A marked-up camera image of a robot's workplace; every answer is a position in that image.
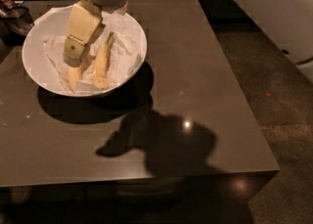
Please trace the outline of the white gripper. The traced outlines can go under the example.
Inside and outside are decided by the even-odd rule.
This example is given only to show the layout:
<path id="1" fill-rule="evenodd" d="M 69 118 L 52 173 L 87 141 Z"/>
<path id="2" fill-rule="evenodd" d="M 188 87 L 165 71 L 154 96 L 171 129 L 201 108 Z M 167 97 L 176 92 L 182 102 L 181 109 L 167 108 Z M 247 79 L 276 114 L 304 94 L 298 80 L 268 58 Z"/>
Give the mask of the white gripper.
<path id="1" fill-rule="evenodd" d="M 70 67 L 79 67 L 85 49 L 102 22 L 101 8 L 124 15 L 127 0 L 81 0 L 71 7 L 64 46 L 64 61 Z"/>

